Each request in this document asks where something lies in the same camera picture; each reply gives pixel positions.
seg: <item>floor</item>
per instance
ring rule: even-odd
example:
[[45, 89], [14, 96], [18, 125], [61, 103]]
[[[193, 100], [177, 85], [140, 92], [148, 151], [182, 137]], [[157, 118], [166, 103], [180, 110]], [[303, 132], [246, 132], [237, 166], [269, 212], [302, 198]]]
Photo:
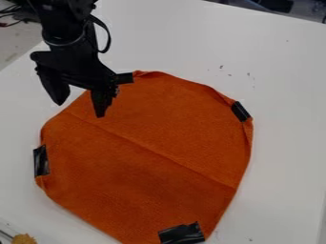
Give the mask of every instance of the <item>floor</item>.
[[[12, 5], [0, 0], [0, 10]], [[11, 23], [11, 17], [1, 18], [1, 22]], [[35, 23], [19, 23], [18, 25], [0, 28], [0, 71], [14, 60], [40, 43], [41, 27]]]

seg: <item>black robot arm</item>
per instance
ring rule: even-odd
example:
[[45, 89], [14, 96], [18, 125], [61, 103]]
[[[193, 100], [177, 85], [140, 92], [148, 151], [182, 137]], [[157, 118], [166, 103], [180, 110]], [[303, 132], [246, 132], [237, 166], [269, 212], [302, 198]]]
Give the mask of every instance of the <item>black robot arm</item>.
[[[37, 12], [44, 41], [50, 51], [36, 51], [31, 59], [51, 99], [62, 105], [70, 95], [70, 85], [91, 91], [97, 117], [103, 117], [118, 86], [132, 83], [132, 73], [116, 74], [98, 59], [108, 51], [111, 36], [107, 26], [91, 15], [97, 0], [29, 0]], [[104, 50], [98, 49], [94, 25], [108, 33]]]

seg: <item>orange towel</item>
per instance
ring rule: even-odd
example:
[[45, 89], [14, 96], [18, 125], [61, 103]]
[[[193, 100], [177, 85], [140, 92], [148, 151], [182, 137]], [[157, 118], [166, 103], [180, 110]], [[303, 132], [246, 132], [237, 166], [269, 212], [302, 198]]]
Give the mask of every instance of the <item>orange towel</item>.
[[41, 132], [49, 173], [37, 184], [56, 203], [124, 244], [198, 222], [205, 237], [248, 165], [252, 118], [210, 87], [162, 72], [134, 73], [106, 117], [86, 91]]

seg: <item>white table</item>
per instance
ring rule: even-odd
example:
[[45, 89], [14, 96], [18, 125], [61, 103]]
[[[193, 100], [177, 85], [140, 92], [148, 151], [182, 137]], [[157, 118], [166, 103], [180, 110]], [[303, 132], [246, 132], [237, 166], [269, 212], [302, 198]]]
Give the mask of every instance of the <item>white table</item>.
[[[102, 56], [109, 67], [210, 85], [255, 119], [251, 163], [207, 243], [318, 243], [326, 191], [325, 26], [198, 0], [99, 5], [113, 37]], [[42, 244], [116, 243], [34, 184], [31, 151], [41, 126], [62, 108], [33, 67], [26, 54], [0, 73], [0, 216]]]
[[[0, 0], [0, 10], [11, 5], [8, 1]], [[15, 21], [11, 16], [0, 19], [5, 23]], [[0, 71], [37, 45], [42, 39], [40, 31], [41, 26], [32, 22], [0, 28]]]

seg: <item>orange cloth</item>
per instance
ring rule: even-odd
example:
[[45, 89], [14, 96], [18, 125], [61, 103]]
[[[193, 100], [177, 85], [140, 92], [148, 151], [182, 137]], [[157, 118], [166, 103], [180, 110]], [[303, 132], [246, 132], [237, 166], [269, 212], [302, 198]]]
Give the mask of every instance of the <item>orange cloth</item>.
[[124, 244], [198, 221], [205, 237], [248, 165], [252, 118], [210, 87], [162, 72], [134, 73], [104, 118], [86, 91], [42, 129], [50, 174], [37, 184], [56, 203]]

